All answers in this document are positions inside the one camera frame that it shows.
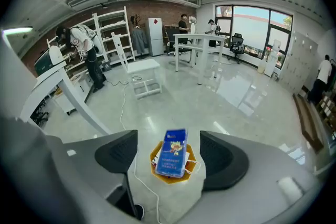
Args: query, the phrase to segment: polished floor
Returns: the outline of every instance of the polished floor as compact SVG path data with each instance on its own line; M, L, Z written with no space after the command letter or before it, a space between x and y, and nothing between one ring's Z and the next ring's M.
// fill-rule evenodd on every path
M112 132L123 130L120 123L125 93L122 122L126 129L138 130L137 176L160 196L160 219L173 223L192 207L201 195L205 168L193 174L187 182L171 185L158 182L151 175L149 154L162 140L167 129L186 128L188 143L196 159L199 155L200 130L220 132L278 147L301 165L306 165L305 148L309 147L301 135L299 117L291 93L273 79L244 63L222 58L220 72L213 78L218 55L208 55L204 84L197 84L197 65L194 68L180 64L179 72L170 63L172 56L159 56L164 82L160 94L137 100L131 86L106 86L93 93L87 105ZM114 84L125 81L121 66L112 68L106 77ZM70 116L52 102L50 117L44 130L58 136L64 143L100 136L78 112ZM313 166L307 166L313 172ZM129 181L135 202L146 209L144 222L156 223L156 197L134 178L134 162L129 170Z

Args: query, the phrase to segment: white chair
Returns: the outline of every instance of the white chair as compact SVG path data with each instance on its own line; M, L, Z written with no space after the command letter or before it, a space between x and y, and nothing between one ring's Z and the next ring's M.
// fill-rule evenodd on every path
M121 35L115 35L114 32L112 32L111 36L113 38L113 42L116 47L122 67L124 68L125 72L129 75L130 82L133 84L134 94L136 98L140 98L140 97L153 94L153 93L158 93L158 92L161 93L162 85L161 85L161 82L156 78L156 75L157 75L156 73L158 72L160 65L154 59L146 59L142 61L128 63L124 50L121 46L121 41L120 41ZM147 70L153 70L154 78L147 79L147 80L141 80L141 81L139 81L138 79L133 79L133 76L135 74L139 74L139 72L147 71ZM156 83L159 85L159 88L150 90L149 86L156 84ZM144 87L145 91L137 94L136 90L141 87Z

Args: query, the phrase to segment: blue package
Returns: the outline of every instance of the blue package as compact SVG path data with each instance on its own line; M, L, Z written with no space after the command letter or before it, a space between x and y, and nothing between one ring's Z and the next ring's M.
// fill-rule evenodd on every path
M185 129L167 130L155 172L164 176L184 175L187 132Z

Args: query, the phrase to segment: white refrigerator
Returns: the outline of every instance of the white refrigerator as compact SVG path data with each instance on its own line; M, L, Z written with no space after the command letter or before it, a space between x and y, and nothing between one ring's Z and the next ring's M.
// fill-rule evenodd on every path
M149 54L157 56L163 54L163 37L161 18L148 18L146 32L149 45Z

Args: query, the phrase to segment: window frame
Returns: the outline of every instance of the window frame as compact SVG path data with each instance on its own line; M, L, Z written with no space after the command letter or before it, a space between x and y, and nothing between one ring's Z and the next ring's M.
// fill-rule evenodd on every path
M231 6L232 7L232 16L231 17L218 17L217 16L217 7L221 7L221 6ZM286 56L287 56L287 52L288 52L288 48L289 48L289 43L290 43L290 38L291 38L291 33L292 33L292 30L293 30L293 15L290 15L290 14L287 14L287 13L284 13L284 12L281 12L281 11L279 11L279 10L276 10L276 9L273 9L273 8L264 8L264 7L258 7L258 6L253 6L253 5L234 5L234 4L232 4L232 5L215 5L215 23L217 24L217 22L218 22L218 20L219 19L224 19L224 20L231 20L231 22L230 22L230 33L224 33L224 32L220 32L219 34L220 35L224 35L224 36L229 36L229 45L228 46L225 46L226 48L227 47L230 47L230 43L231 43L231 38L232 38L232 26L233 26L233 18L234 18L234 16L235 16L235 14L234 14L234 8L235 8L235 6L237 6L237 7L252 7L252 8L261 8L261 9L265 9L265 10L268 10L268 14L269 14L269 16L268 16L268 30L267 30L267 35L266 35L266 40L265 40L265 45L264 45L264 50L263 50L263 53L262 53L262 57L261 57L261 59L260 58L258 58L258 59L260 59L260 60L263 60L263 58L264 58L264 56L265 56L265 52L266 52L266 47L268 46L268 40L269 40L269 36L270 36L270 31L271 31L271 28L274 28L274 29L277 29L277 30L279 30L279 31L282 31L282 32L285 32L285 33L287 33L288 34L288 40L287 40L287 44L286 44L286 50L285 51L283 51L283 50L279 50L282 54L284 54L285 55L285 58L284 58L284 63L285 63L285 60L286 60ZM292 18L292 20L291 20L291 25L290 25L290 30L288 30L288 29L286 29L286 28L282 28L282 27L280 27L280 26L278 26L278 25L274 25L274 24L271 24L270 22L271 22L271 12L278 12L278 13L281 13L281 14L284 14L284 15L287 15L287 16L289 16L289 17L291 17ZM282 64L281 65L281 67L277 67L276 66L276 68L278 68L278 69L282 69L282 67L284 66L284 64Z

